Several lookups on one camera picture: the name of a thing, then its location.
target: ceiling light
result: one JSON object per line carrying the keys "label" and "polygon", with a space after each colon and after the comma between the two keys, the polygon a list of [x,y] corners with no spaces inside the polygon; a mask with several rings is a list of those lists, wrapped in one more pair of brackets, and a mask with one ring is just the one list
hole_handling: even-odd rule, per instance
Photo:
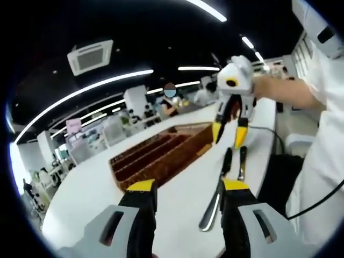
{"label": "ceiling light", "polygon": [[185,83],[181,83],[181,84],[176,84],[176,88],[178,88],[178,87],[184,87],[184,86],[190,86],[190,85],[196,85],[196,84],[200,84],[200,81],[185,82]]}
{"label": "ceiling light", "polygon": [[118,108],[116,108],[116,109],[113,109],[112,110],[112,113],[115,113],[115,112],[117,112],[117,111],[119,111],[120,110],[120,107],[118,107]]}
{"label": "ceiling light", "polygon": [[106,117],[107,115],[108,115],[108,114],[106,114],[106,113],[101,114],[100,116],[97,116],[97,117],[95,117],[95,118],[93,118],[93,119],[87,121],[86,123],[83,123],[83,124],[81,125],[81,127],[87,126],[87,125],[93,123],[94,121],[97,121],[97,120],[99,120],[99,119],[101,119],[101,118],[103,118],[103,117]]}
{"label": "ceiling light", "polygon": [[50,136],[50,139],[53,139],[54,137],[56,137],[58,134],[62,133],[66,129],[67,129],[67,127],[64,127],[62,129],[58,130],[56,133],[54,133],[52,136]]}
{"label": "ceiling light", "polygon": [[180,66],[179,71],[191,71],[191,70],[201,70],[201,71],[220,71],[218,67],[205,67],[205,66]]}
{"label": "ceiling light", "polygon": [[23,137],[23,135],[27,132],[27,130],[34,125],[34,123],[36,123],[42,116],[44,116],[46,113],[48,113],[50,110],[54,109],[55,107],[57,107],[58,105],[62,104],[63,102],[81,94],[84,93],[88,90],[91,90],[93,88],[99,87],[101,85],[110,83],[110,82],[115,82],[115,81],[119,81],[122,79],[126,79],[126,78],[130,78],[130,77],[135,77],[135,76],[140,76],[140,75],[146,75],[146,74],[151,74],[153,72],[153,70],[144,70],[144,71],[136,71],[135,73],[129,73],[129,74],[123,74],[123,75],[119,75],[119,76],[115,76],[113,78],[109,78],[106,80],[103,80],[101,82],[97,82],[94,84],[91,84],[83,89],[80,89],[72,94],[69,94],[68,96],[60,99],[59,101],[55,102],[54,104],[52,104],[51,106],[47,107],[46,109],[44,109],[40,114],[38,114],[38,116],[36,116],[34,119],[32,119],[31,122],[29,122],[27,124],[27,126],[25,126],[25,128],[20,132],[20,134],[18,135],[18,137],[15,139],[14,143],[17,144],[18,141],[20,140],[21,137]]}
{"label": "ceiling light", "polygon": [[227,18],[223,16],[221,13],[219,13],[217,10],[215,10],[213,7],[210,7],[206,3],[204,3],[201,0],[186,0],[191,4],[194,4],[198,6],[199,8],[203,9],[207,13],[213,15],[215,18],[217,18],[220,22],[225,22],[227,21]]}
{"label": "ceiling light", "polygon": [[156,93],[156,92],[159,92],[159,91],[163,91],[163,89],[162,88],[158,88],[158,89],[155,89],[155,90],[148,90],[147,94],[152,94],[152,93]]}
{"label": "ceiling light", "polygon": [[11,129],[12,133],[16,133],[15,129],[12,126],[10,119],[8,118],[8,116],[6,116],[6,122],[7,122],[9,129]]}
{"label": "ceiling light", "polygon": [[263,57],[261,56],[261,54],[259,52],[254,52],[254,54],[257,56],[259,61],[264,62],[264,59],[263,59]]}
{"label": "ceiling light", "polygon": [[[95,113],[98,113],[98,112],[100,112],[100,111],[102,111],[102,110],[104,110],[104,109],[108,109],[108,108],[110,108],[110,107],[112,107],[112,106],[115,106],[115,105],[120,104],[120,103],[123,103],[123,102],[125,102],[125,99],[121,99],[120,101],[116,101],[116,102],[114,102],[114,103],[111,103],[111,104],[109,104],[109,105],[106,105],[106,106],[104,106],[104,107],[101,107],[100,109],[97,109],[97,110],[95,110],[95,111],[92,111],[92,112],[86,114],[85,116],[81,117],[80,120],[83,120],[83,119],[85,119],[86,117],[90,117],[90,116],[92,116],[92,115],[95,114]],[[55,136],[57,136],[59,133],[62,133],[62,132],[63,132],[64,130],[66,130],[66,129],[67,129],[67,128],[64,127],[64,128],[62,128],[62,129],[58,130],[56,133],[54,133],[52,136],[50,136],[50,139],[53,139]]]}
{"label": "ceiling light", "polygon": [[123,103],[123,102],[125,102],[125,99],[121,99],[120,101],[116,101],[116,102],[114,102],[114,103],[112,103],[112,104],[106,105],[106,106],[104,106],[104,107],[101,107],[100,109],[97,109],[97,110],[95,110],[95,111],[92,111],[91,113],[86,114],[85,116],[81,117],[80,119],[81,119],[81,120],[82,120],[82,119],[85,119],[86,117],[90,117],[90,116],[92,116],[93,114],[98,113],[99,111],[102,111],[102,110],[104,110],[104,109],[108,109],[108,108],[110,108],[110,107],[112,107],[112,106],[116,106],[116,105],[118,105],[118,104],[120,104],[120,103]]}
{"label": "ceiling light", "polygon": [[248,40],[248,38],[242,37],[241,39],[250,49],[254,48],[253,44],[251,43],[251,41]]}

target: desk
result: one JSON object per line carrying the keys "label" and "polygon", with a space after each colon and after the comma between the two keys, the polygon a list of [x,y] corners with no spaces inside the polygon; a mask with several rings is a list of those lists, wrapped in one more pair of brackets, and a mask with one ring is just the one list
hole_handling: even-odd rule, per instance
{"label": "desk", "polygon": [[[213,121],[216,110],[217,105],[212,105],[164,120],[74,168],[52,199],[43,223],[43,235],[55,248],[74,245],[83,237],[85,225],[109,205],[118,204],[123,196],[112,178],[110,158],[171,126]],[[261,99],[251,125],[273,129],[275,114],[275,102]],[[158,189],[153,252],[159,257],[209,258],[216,257],[224,248],[220,212],[213,230],[203,233],[198,223],[217,185],[226,148],[234,143],[235,129],[235,122],[227,124],[217,145]],[[265,177],[273,139],[274,135],[268,130],[248,131],[245,182],[254,195],[259,193]],[[239,153],[234,152],[228,177],[236,178],[238,171]]]}

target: black cable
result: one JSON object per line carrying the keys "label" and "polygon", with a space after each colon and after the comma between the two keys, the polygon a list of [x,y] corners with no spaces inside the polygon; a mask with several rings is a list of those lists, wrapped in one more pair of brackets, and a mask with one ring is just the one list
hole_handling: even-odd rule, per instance
{"label": "black cable", "polygon": [[318,201],[317,203],[313,204],[312,206],[308,207],[307,209],[299,212],[298,214],[295,214],[293,216],[287,217],[287,220],[291,220],[291,219],[295,219],[311,210],[313,210],[314,208],[318,207],[320,204],[322,204],[324,201],[328,200],[331,196],[333,196],[337,191],[339,191],[339,189],[343,186],[344,184],[344,180],[342,182],[340,182],[339,185],[337,185],[336,188],[334,188],[328,195],[326,195],[323,199],[321,199],[320,201]]}
{"label": "black cable", "polygon": [[283,143],[283,140],[282,138],[276,133],[276,131],[268,128],[268,127],[260,127],[260,126],[248,126],[250,128],[253,128],[253,129],[264,129],[264,130],[269,130],[270,132],[272,132],[275,137],[279,140],[279,143],[281,144],[281,149],[282,149],[282,154],[285,154],[285,147],[284,147],[284,143]]}
{"label": "black cable", "polygon": [[[279,142],[281,143],[281,148],[282,148],[282,154],[285,153],[285,148],[284,148],[284,144],[283,144],[283,140],[281,139],[281,137],[272,129],[267,128],[267,127],[259,127],[259,126],[249,126],[250,128],[255,128],[255,129],[265,129],[265,130],[269,130],[271,132],[273,132],[273,134],[279,139]],[[337,191],[339,191],[341,189],[341,187],[344,185],[344,180],[342,182],[340,182],[336,188],[334,188],[328,195],[326,195],[323,199],[321,199],[320,201],[318,201],[317,203],[313,204],[312,206],[308,207],[307,209],[300,211],[299,213],[287,217],[287,220],[291,220],[291,219],[295,219],[313,209],[315,209],[316,207],[318,207],[320,204],[322,204],[323,202],[327,201],[331,196],[333,196]]]}

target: knife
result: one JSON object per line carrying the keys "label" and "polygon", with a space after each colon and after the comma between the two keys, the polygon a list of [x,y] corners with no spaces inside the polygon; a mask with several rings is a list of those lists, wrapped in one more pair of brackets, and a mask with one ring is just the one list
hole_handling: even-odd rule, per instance
{"label": "knife", "polygon": [[246,156],[247,156],[247,147],[242,146],[240,148],[240,168],[239,168],[238,181],[245,180]]}
{"label": "knife", "polygon": [[226,176],[226,174],[231,170],[232,165],[232,156],[233,151],[231,148],[228,148],[225,154],[224,162],[222,165],[221,173],[219,176],[218,184],[216,186],[215,192],[209,202],[208,207],[206,208],[202,219],[200,220],[198,227],[202,232],[207,232],[212,230],[215,222],[216,213],[218,211],[220,194],[218,193],[220,180],[222,177]]}

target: air conditioning vent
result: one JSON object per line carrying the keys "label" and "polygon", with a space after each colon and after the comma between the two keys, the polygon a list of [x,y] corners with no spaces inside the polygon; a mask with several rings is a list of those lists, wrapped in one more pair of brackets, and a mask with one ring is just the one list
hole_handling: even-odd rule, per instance
{"label": "air conditioning vent", "polygon": [[110,63],[112,40],[97,42],[70,52],[67,55],[74,76]]}

